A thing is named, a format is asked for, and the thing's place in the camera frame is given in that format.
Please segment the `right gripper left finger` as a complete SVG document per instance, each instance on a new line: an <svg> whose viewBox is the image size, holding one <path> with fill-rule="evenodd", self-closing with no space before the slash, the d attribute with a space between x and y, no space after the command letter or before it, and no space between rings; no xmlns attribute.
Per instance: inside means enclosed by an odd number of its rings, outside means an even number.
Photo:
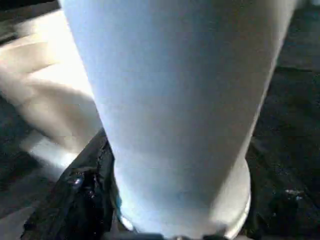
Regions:
<svg viewBox="0 0 320 240"><path fill-rule="evenodd" d="M112 228L114 156L103 129L23 225L23 240L102 240Z"/></svg>

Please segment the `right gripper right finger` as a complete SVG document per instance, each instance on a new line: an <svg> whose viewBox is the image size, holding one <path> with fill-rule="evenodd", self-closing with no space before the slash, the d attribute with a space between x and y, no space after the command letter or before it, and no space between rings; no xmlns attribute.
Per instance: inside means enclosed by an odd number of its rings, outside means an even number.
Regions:
<svg viewBox="0 0 320 240"><path fill-rule="evenodd" d="M301 186L283 182L286 171L272 169L267 151L249 145L251 205L241 233L252 240L318 240L320 210Z"/></svg>

